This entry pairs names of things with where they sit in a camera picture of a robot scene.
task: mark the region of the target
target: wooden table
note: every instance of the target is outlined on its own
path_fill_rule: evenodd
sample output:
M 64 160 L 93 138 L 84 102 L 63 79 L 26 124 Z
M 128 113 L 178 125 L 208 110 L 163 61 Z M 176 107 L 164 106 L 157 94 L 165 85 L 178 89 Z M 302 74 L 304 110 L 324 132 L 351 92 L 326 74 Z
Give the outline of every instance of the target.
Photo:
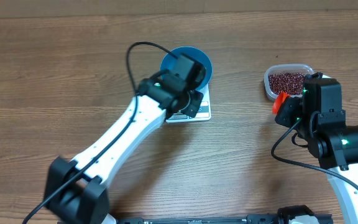
M 118 119 L 132 97 L 124 54 L 139 40 L 209 55 L 213 117 L 164 124 L 137 148 L 109 191 L 115 217 L 243 216 L 306 204 L 343 223 L 324 174 L 271 157 L 285 128 L 262 80 L 272 65 L 308 64 L 341 82 L 347 123 L 358 124 L 358 11 L 0 20 L 0 223 L 21 223 L 42 199 L 50 163 L 71 159 Z M 137 82 L 163 56 L 137 48 Z M 318 165 L 289 138 L 278 155 Z M 31 223 L 56 220 L 41 210 Z

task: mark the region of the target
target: black cable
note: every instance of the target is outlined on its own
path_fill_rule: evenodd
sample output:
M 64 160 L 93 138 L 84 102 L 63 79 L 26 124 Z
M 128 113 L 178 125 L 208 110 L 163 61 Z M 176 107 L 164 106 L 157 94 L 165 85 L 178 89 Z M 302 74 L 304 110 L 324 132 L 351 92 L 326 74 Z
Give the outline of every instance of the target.
M 316 116 L 316 114 L 320 114 L 320 111 L 314 111 L 311 115 L 310 115 L 310 119 L 309 119 L 309 134 L 312 138 L 314 138 L 314 134 L 313 134 L 313 121 L 314 121 L 314 116 Z
M 67 182 L 65 182 L 62 186 L 60 186 L 56 191 L 54 191 L 54 193 L 52 193 L 51 195 L 49 195 L 43 202 L 41 202 L 39 205 L 37 205 L 23 220 L 23 224 L 26 224 L 31 217 L 33 217 L 42 207 L 46 206 L 46 204 L 48 204 L 51 199 L 54 198 L 54 196 L 56 196 L 59 192 L 61 192 L 62 190 L 64 190 L 66 187 L 68 187 L 70 184 L 77 182 L 78 180 L 81 179 L 81 176 L 85 173 L 85 171 L 91 167 L 107 150 L 109 150 L 109 148 L 125 133 L 125 131 L 129 128 L 129 126 L 132 124 L 132 122 L 135 119 L 136 113 L 137 113 L 137 107 L 138 107 L 138 99 L 137 99 L 137 89 L 135 86 L 135 80 L 134 77 L 132 75 L 131 72 L 131 68 L 129 66 L 129 54 L 132 50 L 132 48 L 134 48 L 137 45 L 151 45 L 154 47 L 158 47 L 159 49 L 162 49 L 163 51 L 165 51 L 166 53 L 170 54 L 172 57 L 174 58 L 178 58 L 176 55 L 174 55 L 171 51 L 159 46 L 158 44 L 154 44 L 154 43 L 150 43 L 150 42 L 136 42 L 134 44 L 132 44 L 126 53 L 126 66 L 127 66 L 127 71 L 128 71 L 128 76 L 129 76 L 129 80 L 131 81 L 131 85 L 132 85 L 132 89 L 134 91 L 134 96 L 135 96 L 135 109 L 134 112 L 131 116 L 131 118 L 129 119 L 128 123 L 125 125 L 125 127 L 121 130 L 121 132 L 102 150 L 99 152 L 98 155 L 96 155 L 95 157 L 93 157 L 93 159 L 87 164 L 85 165 L 80 171 L 78 171 L 77 174 L 75 174 L 70 180 L 68 180 Z
M 298 133 L 295 133 L 292 137 L 291 137 L 291 141 L 292 141 L 292 144 L 296 145 L 296 146 L 299 146 L 299 147 L 309 147 L 308 144 L 305 144 L 305 145 L 299 145 L 296 143 L 295 141 L 295 138 L 297 137 Z
M 287 164 L 291 164 L 291 165 L 296 165 L 296 166 L 300 166 L 300 167 L 305 167 L 305 168 L 309 168 L 309 169 L 313 169 L 313 170 L 317 170 L 317 171 L 320 171 L 320 172 L 324 172 L 326 174 L 329 174 L 329 175 L 332 175 L 334 177 L 337 177 L 343 181 L 345 181 L 346 183 L 348 183 L 349 185 L 351 185 L 352 187 L 354 187 L 356 190 L 358 190 L 358 185 L 355 184 L 353 181 L 349 180 L 348 178 L 342 176 L 341 174 L 337 174 L 333 171 L 330 171 L 330 170 L 326 170 L 326 169 L 323 169 L 323 168 L 320 168 L 320 167 L 317 167 L 317 166 L 313 166 L 313 165 L 309 165 L 309 164 L 305 164 L 305 163 L 302 163 L 302 162 L 297 162 L 297 161 L 292 161 L 292 160 L 289 160 L 289 159 L 284 159 L 284 158 L 281 158 L 281 157 L 278 157 L 274 154 L 274 150 L 276 150 L 276 147 L 285 139 L 285 137 L 291 133 L 292 130 L 294 130 L 302 121 L 302 118 L 299 119 L 288 131 L 286 131 L 283 136 L 281 136 L 277 141 L 276 143 L 274 143 L 273 147 L 272 147 L 272 150 L 271 150 L 271 155 L 273 156 L 274 159 L 278 160 L 278 161 L 281 161 L 281 162 L 285 162 Z
M 155 80 L 156 78 L 158 78 L 158 77 L 160 77 L 160 76 L 162 76 L 162 75 L 164 75 L 166 73 L 168 73 L 168 69 L 160 70 L 160 71 L 156 72 L 154 75 L 152 75 L 150 77 L 150 79 Z

